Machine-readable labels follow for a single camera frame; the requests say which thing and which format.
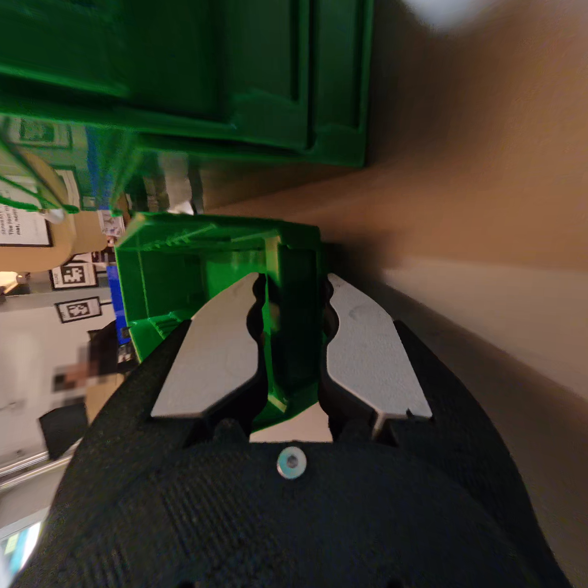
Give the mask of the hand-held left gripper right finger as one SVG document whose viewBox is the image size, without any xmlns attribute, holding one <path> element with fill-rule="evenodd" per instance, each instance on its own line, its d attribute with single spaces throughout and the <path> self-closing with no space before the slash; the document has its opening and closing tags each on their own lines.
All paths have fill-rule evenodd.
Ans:
<svg viewBox="0 0 588 588">
<path fill-rule="evenodd" d="M 381 305 L 330 273 L 325 319 L 320 405 L 330 418 L 432 418 L 393 319 Z"/>
</svg>

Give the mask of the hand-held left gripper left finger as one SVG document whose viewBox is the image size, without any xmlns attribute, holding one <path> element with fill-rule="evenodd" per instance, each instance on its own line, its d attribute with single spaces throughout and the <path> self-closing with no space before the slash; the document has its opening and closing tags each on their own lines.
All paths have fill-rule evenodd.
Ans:
<svg viewBox="0 0 588 588">
<path fill-rule="evenodd" d="M 268 397 L 265 275 L 247 274 L 198 310 L 151 411 L 153 418 L 253 418 Z"/>
</svg>

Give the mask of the blue storage bin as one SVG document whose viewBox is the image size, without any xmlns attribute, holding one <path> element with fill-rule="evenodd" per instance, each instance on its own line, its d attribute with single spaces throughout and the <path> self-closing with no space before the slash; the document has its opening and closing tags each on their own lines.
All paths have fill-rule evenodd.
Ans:
<svg viewBox="0 0 588 588">
<path fill-rule="evenodd" d="M 119 345 L 122 346 L 130 343 L 131 337 L 123 304 L 121 281 L 116 265 L 107 266 L 107 282 L 111 294 L 111 304 L 113 305 L 115 314 L 116 334 Z"/>
</svg>

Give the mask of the fiducial marker sign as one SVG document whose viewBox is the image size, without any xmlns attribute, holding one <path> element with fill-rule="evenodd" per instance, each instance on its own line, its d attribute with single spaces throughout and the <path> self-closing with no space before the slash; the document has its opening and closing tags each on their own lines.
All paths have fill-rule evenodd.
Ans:
<svg viewBox="0 0 588 588">
<path fill-rule="evenodd" d="M 49 280 L 54 291 L 99 287 L 97 271 L 91 262 L 70 262 L 51 269 Z"/>
</svg>

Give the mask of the instruction sheet on clipboard stand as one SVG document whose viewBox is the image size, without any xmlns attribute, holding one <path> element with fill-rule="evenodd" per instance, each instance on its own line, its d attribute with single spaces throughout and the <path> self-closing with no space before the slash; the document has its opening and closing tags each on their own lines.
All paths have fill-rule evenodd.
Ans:
<svg viewBox="0 0 588 588">
<path fill-rule="evenodd" d="M 74 254 L 98 251 L 107 245 L 95 211 L 82 209 L 73 171 L 57 170 L 34 153 L 1 141 L 1 180 L 36 186 L 40 209 L 62 208 L 68 217 L 49 224 L 52 247 L 1 246 L 1 271 L 34 273 L 64 264 Z"/>
</svg>

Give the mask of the instruction poster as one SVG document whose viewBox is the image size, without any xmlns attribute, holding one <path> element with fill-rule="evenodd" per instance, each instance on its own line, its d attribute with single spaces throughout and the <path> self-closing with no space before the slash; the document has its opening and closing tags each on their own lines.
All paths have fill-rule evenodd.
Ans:
<svg viewBox="0 0 588 588">
<path fill-rule="evenodd" d="M 1 180 L 1 246 L 52 247 L 49 224 L 38 213 L 36 186 Z"/>
</svg>

